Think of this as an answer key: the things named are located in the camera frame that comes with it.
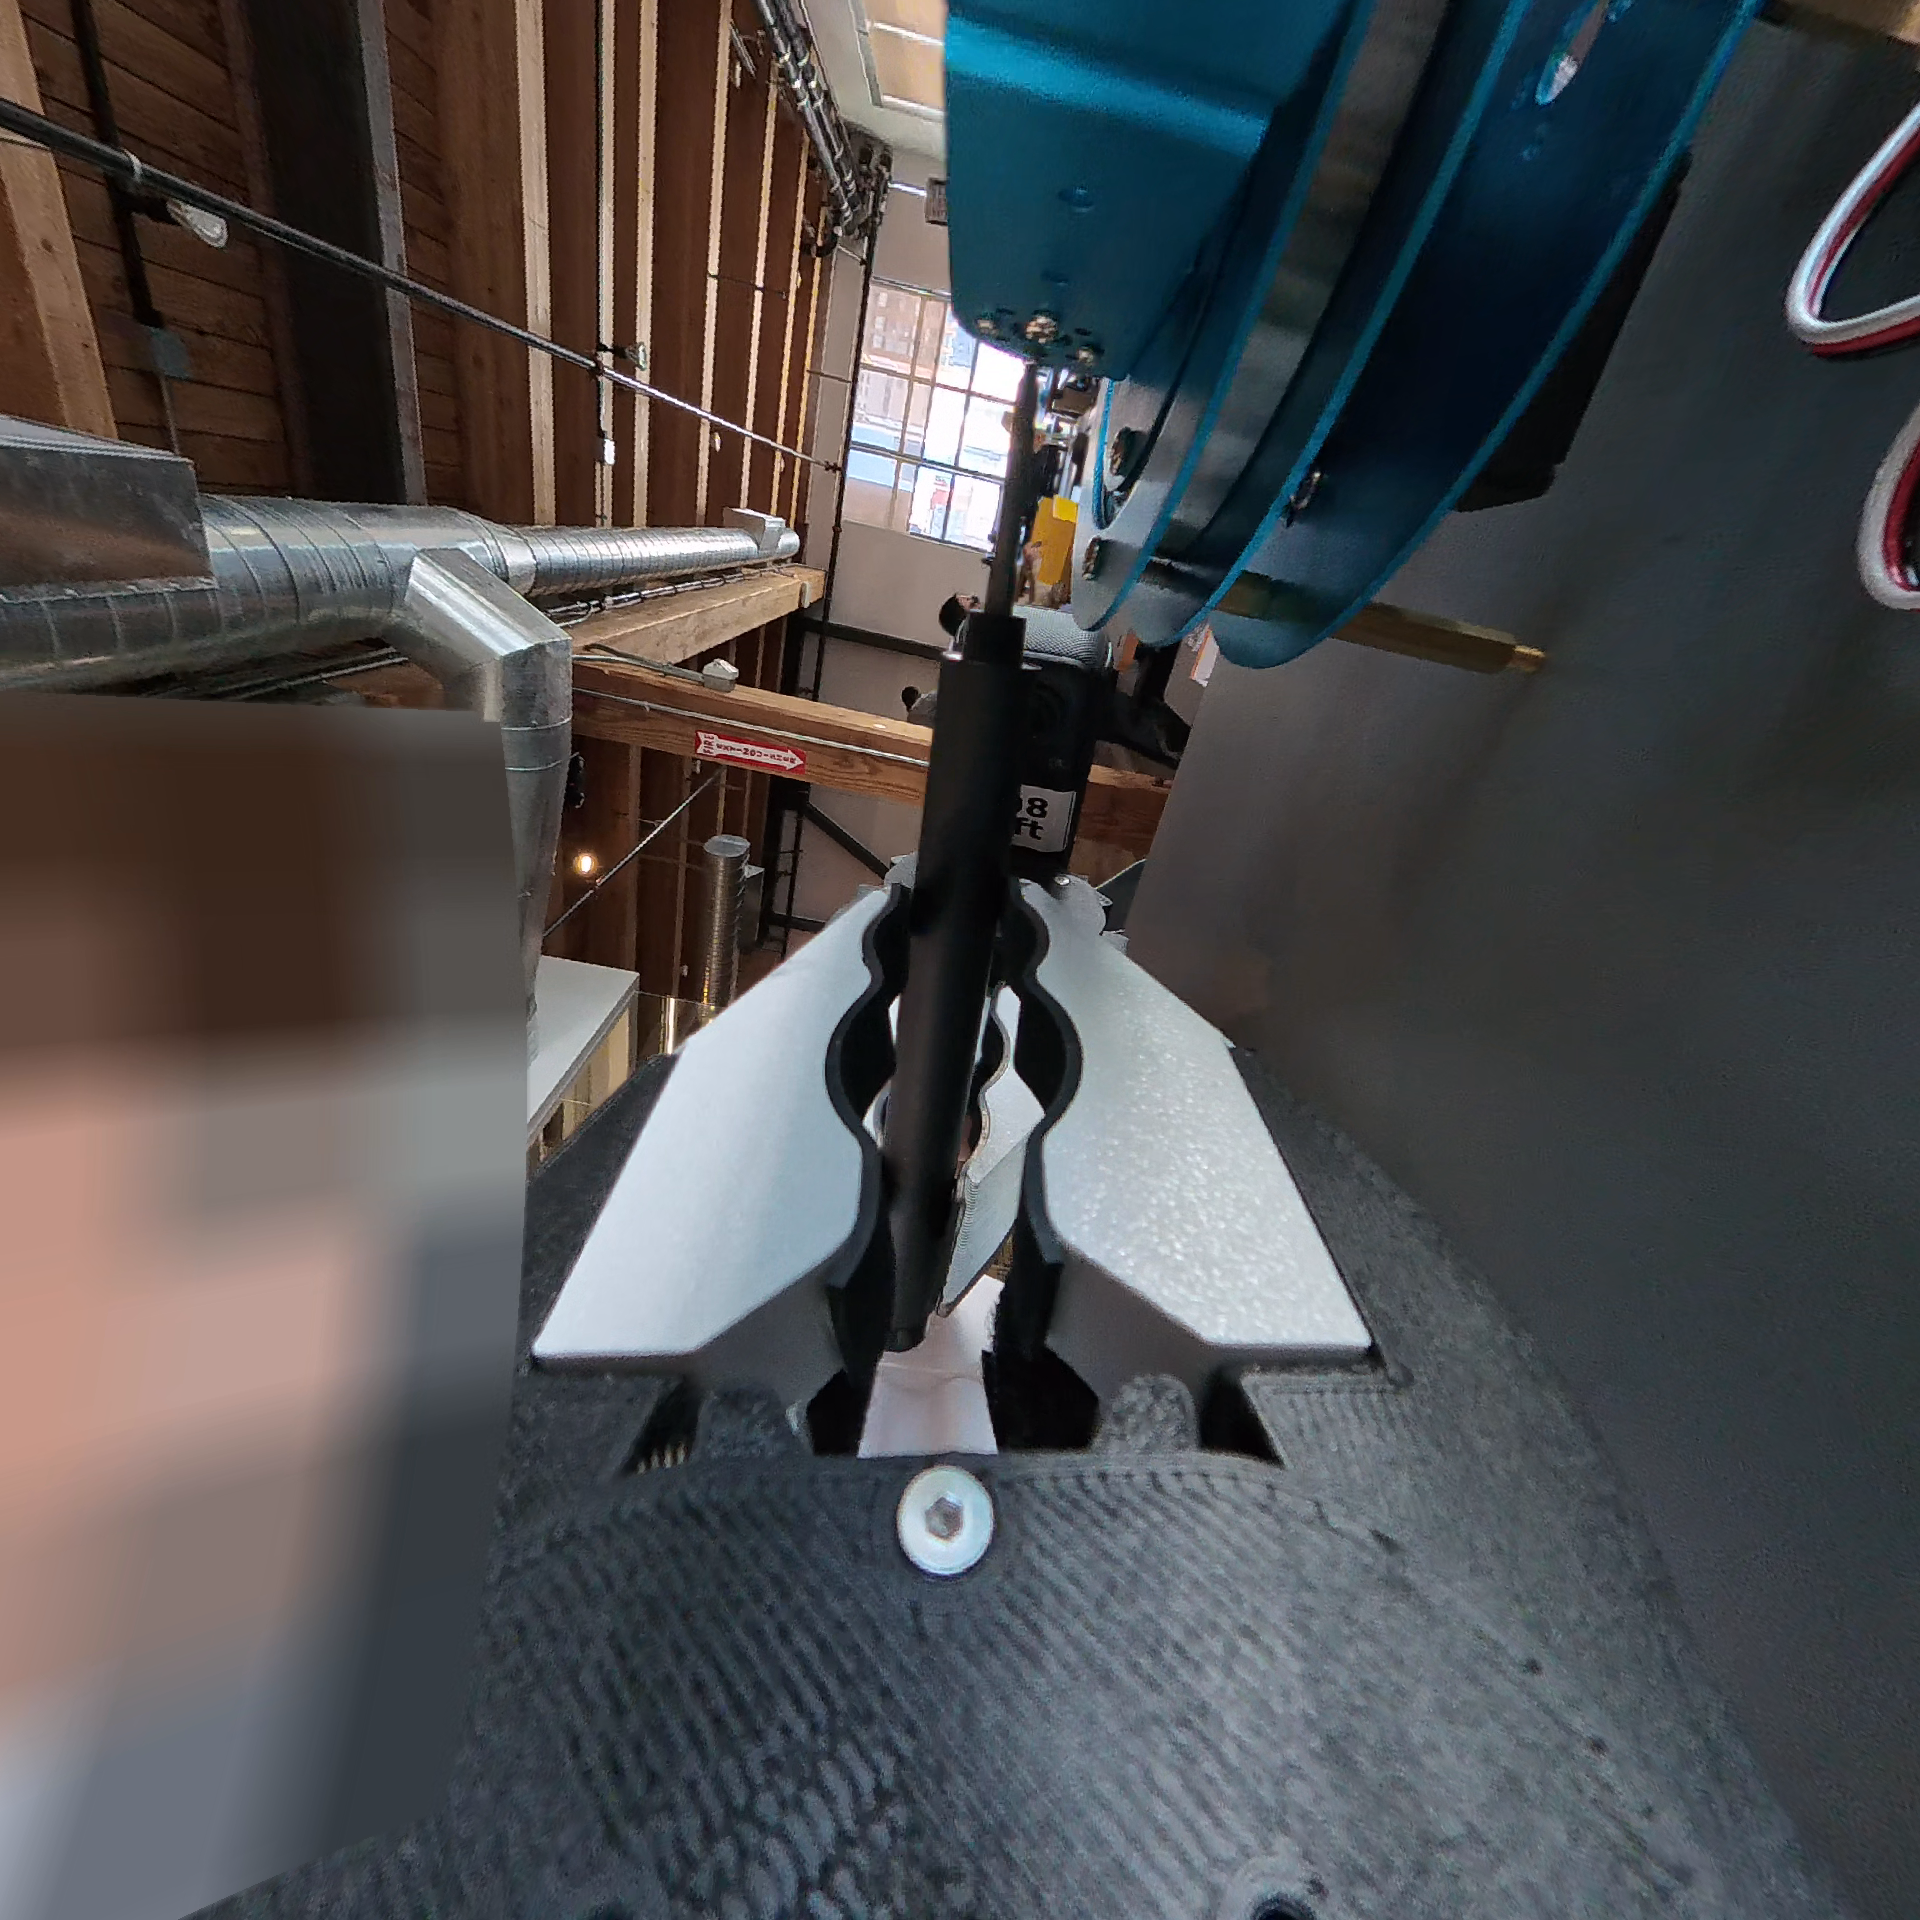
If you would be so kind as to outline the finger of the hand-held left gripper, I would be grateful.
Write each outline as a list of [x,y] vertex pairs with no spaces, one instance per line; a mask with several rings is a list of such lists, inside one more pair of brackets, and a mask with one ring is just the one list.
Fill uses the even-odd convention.
[[957,1228],[949,1259],[949,1313],[991,1270],[1018,1226],[1025,1193],[1025,1158],[1044,1118],[1044,1103],[1018,1067],[1022,1002],[1014,987],[1025,956],[1018,900],[998,921],[991,992],[981,1018],[971,1084],[973,1144],[959,1166]]

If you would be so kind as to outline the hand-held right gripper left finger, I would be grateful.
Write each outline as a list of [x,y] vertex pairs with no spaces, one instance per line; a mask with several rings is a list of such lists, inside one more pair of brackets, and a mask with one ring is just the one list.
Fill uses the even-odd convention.
[[877,1147],[842,1054],[883,992],[870,890],[677,1054],[556,1305],[546,1372],[809,1402],[843,1368],[829,1290],[873,1235]]

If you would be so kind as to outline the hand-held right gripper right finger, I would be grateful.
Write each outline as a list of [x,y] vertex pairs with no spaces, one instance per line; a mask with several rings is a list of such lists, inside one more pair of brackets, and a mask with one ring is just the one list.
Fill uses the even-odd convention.
[[1025,1158],[995,1346],[1101,1402],[1139,1377],[1345,1368],[1373,1336],[1212,1023],[1145,975],[1078,879],[1018,887]]

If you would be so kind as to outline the black electric screwdriver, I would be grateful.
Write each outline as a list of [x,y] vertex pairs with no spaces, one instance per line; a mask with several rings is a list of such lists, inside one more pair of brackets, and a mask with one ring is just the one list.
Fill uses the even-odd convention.
[[921,1345],[945,1294],[971,1079],[1014,834],[1028,690],[1014,614],[1036,505],[1039,367],[1022,370],[990,580],[945,658],[908,905],[897,1074],[883,1137],[893,1255],[889,1353]]

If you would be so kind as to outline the blue metal toy robot arm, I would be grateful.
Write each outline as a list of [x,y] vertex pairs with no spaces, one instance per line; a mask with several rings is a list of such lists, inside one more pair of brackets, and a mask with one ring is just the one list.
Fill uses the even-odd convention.
[[956,315],[1106,382],[1073,610],[1283,665],[1550,488],[1740,3],[959,3]]

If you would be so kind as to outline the dark grey desk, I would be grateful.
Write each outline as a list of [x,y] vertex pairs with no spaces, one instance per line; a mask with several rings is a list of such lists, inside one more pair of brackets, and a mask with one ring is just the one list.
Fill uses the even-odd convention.
[[1915,51],[1761,23],[1550,492],[1212,676],[1143,961],[1538,1338],[1860,1915],[1915,1915],[1915,616],[1855,577],[1915,351],[1786,284]]

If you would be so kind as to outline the wooden beam with red sign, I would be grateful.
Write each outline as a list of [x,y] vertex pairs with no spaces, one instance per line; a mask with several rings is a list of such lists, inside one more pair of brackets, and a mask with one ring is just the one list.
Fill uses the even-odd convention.
[[[916,809],[929,780],[930,730],[764,689],[710,690],[645,663],[579,656],[574,732],[695,759],[697,730],[791,744],[804,784]],[[1097,766],[1073,844],[1073,872],[1106,880],[1143,859],[1162,828],[1171,780]]]

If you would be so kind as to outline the multi-pane window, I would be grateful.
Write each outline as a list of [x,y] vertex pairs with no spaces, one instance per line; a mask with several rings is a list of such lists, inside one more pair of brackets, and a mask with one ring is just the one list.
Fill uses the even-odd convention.
[[1022,361],[979,344],[942,296],[870,287],[853,392],[843,518],[991,550]]

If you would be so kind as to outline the brass standoff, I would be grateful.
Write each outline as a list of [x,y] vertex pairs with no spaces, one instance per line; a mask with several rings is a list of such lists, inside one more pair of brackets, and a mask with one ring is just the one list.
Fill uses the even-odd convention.
[[1441,616],[1414,616],[1386,604],[1362,609],[1333,639],[1381,654],[1452,665],[1483,676],[1498,676],[1509,671],[1537,674],[1548,662],[1542,649],[1525,646],[1509,633]]

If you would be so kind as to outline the black tension rod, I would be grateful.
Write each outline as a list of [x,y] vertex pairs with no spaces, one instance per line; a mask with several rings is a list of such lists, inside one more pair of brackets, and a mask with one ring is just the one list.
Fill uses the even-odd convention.
[[381,263],[367,256],[359,256],[355,251],[347,251],[345,248],[337,248],[310,231],[302,231],[271,218],[270,214],[226,200],[206,188],[203,183],[193,183],[161,167],[153,167],[145,163],[145,158],[122,147],[66,128],[46,112],[37,112],[22,103],[5,98],[3,128],[12,140],[22,140],[41,152],[49,152],[50,155],[74,161],[102,177],[113,185],[129,188],[132,192],[134,203],[153,202],[163,209],[193,209],[197,214],[207,216],[214,222],[226,225],[229,230],[239,230],[258,240],[318,262],[321,265],[326,265],[337,273],[347,273],[350,276],[371,281],[383,292],[394,292],[406,299],[409,304],[429,307],[453,321],[486,329],[494,337],[506,338],[518,348],[540,352],[566,368],[582,370],[602,386],[613,386],[623,394],[634,394],[637,398],[650,401],[654,407],[663,407],[675,415],[695,418],[717,435],[732,435],[740,442],[748,442],[749,446],[771,448],[775,456],[789,460],[791,465],[820,466],[829,473],[843,472],[838,463],[833,463],[825,456],[804,454],[803,448],[762,435],[748,428],[746,423],[725,418],[701,406],[695,406],[693,401],[663,392],[647,379],[620,374],[610,367],[605,356],[577,352],[545,337],[542,331],[502,321],[483,307],[468,304],[467,299],[447,296],[421,280],[383,267]]

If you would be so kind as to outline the small metal duct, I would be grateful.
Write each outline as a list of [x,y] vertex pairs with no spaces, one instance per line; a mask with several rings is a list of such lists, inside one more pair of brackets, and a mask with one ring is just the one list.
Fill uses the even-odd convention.
[[701,1004],[713,1012],[726,1009],[735,992],[740,905],[754,875],[749,852],[751,844],[740,834],[717,833],[703,842]]

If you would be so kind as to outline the long round metal duct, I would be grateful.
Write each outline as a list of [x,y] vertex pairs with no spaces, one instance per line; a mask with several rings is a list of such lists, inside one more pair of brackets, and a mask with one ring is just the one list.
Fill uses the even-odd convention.
[[203,497],[212,580],[230,609],[289,609],[300,620],[396,606],[423,554],[467,554],[518,594],[574,601],[709,572],[793,561],[799,536],[746,515],[726,526],[506,526],[471,513],[394,503]]

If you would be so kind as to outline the large metal duct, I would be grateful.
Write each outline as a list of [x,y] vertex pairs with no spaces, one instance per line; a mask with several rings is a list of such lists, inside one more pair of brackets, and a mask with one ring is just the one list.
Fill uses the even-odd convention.
[[535,551],[467,513],[203,494],[141,443],[3,420],[3,683],[129,690],[380,640],[499,727],[525,1027],[570,759],[572,652]]

